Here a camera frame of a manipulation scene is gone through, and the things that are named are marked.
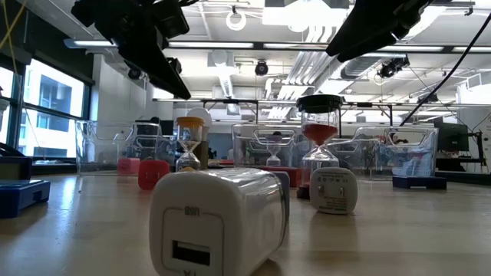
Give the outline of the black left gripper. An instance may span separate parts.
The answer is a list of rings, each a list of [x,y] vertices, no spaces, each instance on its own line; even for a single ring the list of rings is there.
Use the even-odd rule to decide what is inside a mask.
[[[183,7],[190,0],[77,0],[71,14],[84,26],[94,26],[108,41],[118,44],[122,58],[146,73],[150,83],[175,97],[188,100],[190,92],[178,74],[177,58],[168,60],[156,43],[189,32]]]

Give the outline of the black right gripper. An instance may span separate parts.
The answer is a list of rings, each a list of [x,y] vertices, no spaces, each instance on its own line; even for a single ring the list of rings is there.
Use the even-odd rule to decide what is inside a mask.
[[[341,62],[394,44],[435,0],[357,0],[326,53]]]

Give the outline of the orange capped hourglass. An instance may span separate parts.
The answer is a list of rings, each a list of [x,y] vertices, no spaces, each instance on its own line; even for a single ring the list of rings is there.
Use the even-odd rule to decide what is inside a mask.
[[[176,170],[198,170],[201,162],[194,149],[202,142],[204,120],[200,117],[178,117],[177,142],[183,148],[183,154],[176,161]]]

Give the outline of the black capped red sand hourglass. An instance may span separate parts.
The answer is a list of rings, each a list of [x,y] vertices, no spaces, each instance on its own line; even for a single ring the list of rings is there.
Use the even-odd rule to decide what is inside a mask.
[[[302,135],[311,146],[301,161],[302,183],[297,191],[299,199],[310,199],[311,177],[316,169],[339,166],[338,158],[330,152],[327,143],[338,135],[341,105],[342,98],[330,94],[313,94],[297,100]]]

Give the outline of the small red box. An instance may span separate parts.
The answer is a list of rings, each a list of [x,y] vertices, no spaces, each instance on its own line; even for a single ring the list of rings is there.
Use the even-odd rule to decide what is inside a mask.
[[[135,176],[140,168],[138,158],[120,158],[117,161],[117,174],[121,176]]]

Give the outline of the red cube wall charger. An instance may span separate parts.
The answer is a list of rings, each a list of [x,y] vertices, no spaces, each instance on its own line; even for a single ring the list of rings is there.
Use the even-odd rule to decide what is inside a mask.
[[[138,186],[142,190],[152,190],[158,181],[169,172],[170,165],[164,160],[143,160],[139,166]]]

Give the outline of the black ceiling mounted device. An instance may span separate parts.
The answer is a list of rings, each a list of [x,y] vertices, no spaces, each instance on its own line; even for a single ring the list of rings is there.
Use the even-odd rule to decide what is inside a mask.
[[[408,56],[395,57],[382,64],[381,69],[377,71],[380,78],[391,78],[403,68],[410,65]]]

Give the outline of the brass lamp with white bulb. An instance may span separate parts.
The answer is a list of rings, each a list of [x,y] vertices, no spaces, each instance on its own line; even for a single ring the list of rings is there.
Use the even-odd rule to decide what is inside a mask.
[[[198,160],[200,161],[200,169],[207,169],[208,168],[208,149],[209,149],[209,142],[208,142],[208,132],[209,128],[212,126],[212,116],[210,112],[203,107],[195,107],[191,109],[187,113],[188,117],[199,117],[204,121],[203,128],[202,128],[202,141],[200,144],[197,146],[197,148],[194,149],[193,153],[196,155]]]

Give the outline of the clear plastic bin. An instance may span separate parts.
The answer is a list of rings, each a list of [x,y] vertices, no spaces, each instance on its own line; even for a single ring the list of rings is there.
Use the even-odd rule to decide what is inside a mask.
[[[156,123],[78,120],[75,130],[81,175],[121,176],[117,174],[120,158],[174,161],[176,137],[162,134]]]
[[[239,167],[267,166],[270,153],[266,149],[266,137],[279,132],[282,148],[278,153],[281,165],[298,168],[302,157],[311,149],[302,135],[300,126],[284,124],[242,123],[232,126],[234,165]]]
[[[350,140],[328,144],[342,168],[368,180],[393,176],[433,176],[438,129],[434,127],[363,126]]]

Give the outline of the large window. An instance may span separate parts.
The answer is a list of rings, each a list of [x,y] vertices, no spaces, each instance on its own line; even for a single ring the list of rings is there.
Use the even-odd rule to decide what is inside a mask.
[[[0,143],[39,159],[76,157],[77,120],[84,118],[91,89],[47,64],[32,60],[16,73],[0,66]]]

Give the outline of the black computer monitor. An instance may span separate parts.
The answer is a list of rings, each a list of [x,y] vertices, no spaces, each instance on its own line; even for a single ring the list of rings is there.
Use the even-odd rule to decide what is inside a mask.
[[[445,152],[469,150],[469,133],[463,124],[436,122],[438,129],[437,149]]]

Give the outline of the indigo rectangular box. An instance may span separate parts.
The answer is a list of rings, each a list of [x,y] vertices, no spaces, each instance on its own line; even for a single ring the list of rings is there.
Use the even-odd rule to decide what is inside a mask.
[[[392,184],[395,188],[411,189],[423,187],[425,189],[447,189],[447,179],[436,176],[393,176]]]

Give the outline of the blue flat box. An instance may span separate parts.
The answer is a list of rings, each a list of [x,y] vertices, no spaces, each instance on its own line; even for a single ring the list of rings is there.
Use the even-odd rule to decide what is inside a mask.
[[[16,218],[21,210],[47,202],[50,189],[46,180],[0,180],[0,219]]]

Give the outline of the long ceiling light rail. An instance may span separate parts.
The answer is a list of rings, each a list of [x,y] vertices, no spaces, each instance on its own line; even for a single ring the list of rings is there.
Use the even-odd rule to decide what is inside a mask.
[[[115,48],[115,44],[102,40],[64,39],[67,48]],[[229,49],[229,50],[273,50],[273,51],[324,51],[328,44],[306,42],[229,42],[229,41],[171,41],[171,49]],[[466,46],[396,44],[377,50],[377,52],[402,52],[418,54],[461,54]]]

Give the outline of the white USB wall charger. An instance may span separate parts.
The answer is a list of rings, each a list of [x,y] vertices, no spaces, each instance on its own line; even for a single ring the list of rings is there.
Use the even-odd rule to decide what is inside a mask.
[[[256,168],[173,172],[155,185],[149,245],[159,276],[250,276],[281,246],[290,179]]]

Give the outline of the teal white-faced wall adapter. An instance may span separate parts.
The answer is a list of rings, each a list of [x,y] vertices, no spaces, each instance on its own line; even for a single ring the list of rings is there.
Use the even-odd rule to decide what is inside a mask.
[[[309,188],[310,202],[319,211],[333,215],[351,214],[358,201],[358,183],[349,169],[316,169]]]

